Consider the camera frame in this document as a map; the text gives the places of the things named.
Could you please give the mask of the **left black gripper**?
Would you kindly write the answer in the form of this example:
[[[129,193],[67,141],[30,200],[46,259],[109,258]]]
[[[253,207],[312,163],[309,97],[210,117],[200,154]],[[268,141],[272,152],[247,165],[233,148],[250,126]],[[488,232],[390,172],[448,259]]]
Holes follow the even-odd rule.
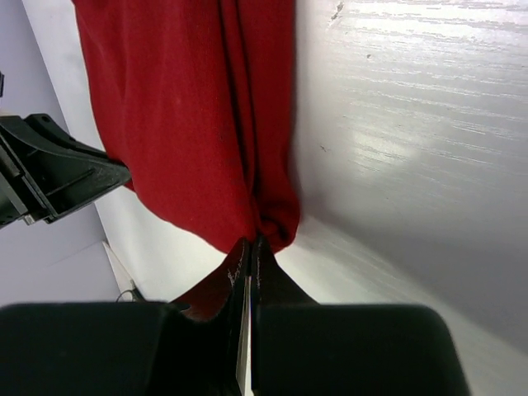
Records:
[[[130,181],[106,153],[45,113],[1,116],[1,225],[62,219]]]

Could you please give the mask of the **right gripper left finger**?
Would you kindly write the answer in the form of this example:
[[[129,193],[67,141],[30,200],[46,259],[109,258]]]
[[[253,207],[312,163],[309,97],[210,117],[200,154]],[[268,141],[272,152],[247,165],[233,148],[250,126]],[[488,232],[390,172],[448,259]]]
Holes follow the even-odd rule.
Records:
[[[244,279],[249,253],[250,242],[246,238],[240,238],[216,269],[175,298],[172,304],[191,320],[213,320],[228,302],[236,283]]]

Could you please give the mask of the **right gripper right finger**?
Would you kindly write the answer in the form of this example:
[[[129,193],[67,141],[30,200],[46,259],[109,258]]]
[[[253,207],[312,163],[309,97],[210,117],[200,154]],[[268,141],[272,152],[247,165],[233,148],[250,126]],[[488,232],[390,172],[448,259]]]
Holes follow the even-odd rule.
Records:
[[[277,263],[267,238],[259,235],[251,253],[252,305],[318,305]]]

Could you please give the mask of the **red t shirt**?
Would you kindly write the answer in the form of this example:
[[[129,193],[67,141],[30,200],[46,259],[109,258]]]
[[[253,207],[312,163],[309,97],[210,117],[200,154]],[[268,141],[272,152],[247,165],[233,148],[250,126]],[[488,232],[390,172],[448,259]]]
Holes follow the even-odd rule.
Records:
[[[94,119],[161,219],[227,252],[292,243],[295,5],[77,1]]]

